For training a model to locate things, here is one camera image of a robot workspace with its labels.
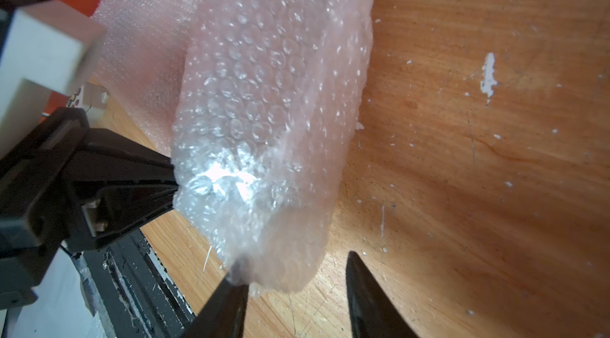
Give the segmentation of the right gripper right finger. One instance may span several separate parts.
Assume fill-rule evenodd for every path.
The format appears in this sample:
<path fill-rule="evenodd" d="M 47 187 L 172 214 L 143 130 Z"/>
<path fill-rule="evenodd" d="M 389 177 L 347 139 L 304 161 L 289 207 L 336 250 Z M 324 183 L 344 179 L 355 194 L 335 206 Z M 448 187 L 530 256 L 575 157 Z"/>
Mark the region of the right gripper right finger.
<path fill-rule="evenodd" d="M 346 262 L 346 296 L 352 337 L 419 337 L 354 251 Z"/>

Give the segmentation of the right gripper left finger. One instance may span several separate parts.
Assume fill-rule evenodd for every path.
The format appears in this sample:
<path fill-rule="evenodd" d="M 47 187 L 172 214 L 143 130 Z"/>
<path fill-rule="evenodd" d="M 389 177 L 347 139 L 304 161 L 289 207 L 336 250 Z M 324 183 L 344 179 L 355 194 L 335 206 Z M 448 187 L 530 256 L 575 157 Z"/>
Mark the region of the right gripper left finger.
<path fill-rule="evenodd" d="M 183 338 L 242 338 L 248 297 L 249 285 L 235 285 L 227 275 L 181 336 Z"/>

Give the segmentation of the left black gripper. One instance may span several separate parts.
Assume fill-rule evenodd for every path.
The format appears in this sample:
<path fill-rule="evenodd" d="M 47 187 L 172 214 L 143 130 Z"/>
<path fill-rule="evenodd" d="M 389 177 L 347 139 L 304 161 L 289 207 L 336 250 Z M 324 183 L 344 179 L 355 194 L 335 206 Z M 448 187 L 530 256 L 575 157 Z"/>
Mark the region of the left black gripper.
<path fill-rule="evenodd" d="M 177 190 L 168 157 L 57 109 L 1 160 L 1 308 L 36 301 L 67 236 L 71 252 L 100 250 L 173 210 Z"/>

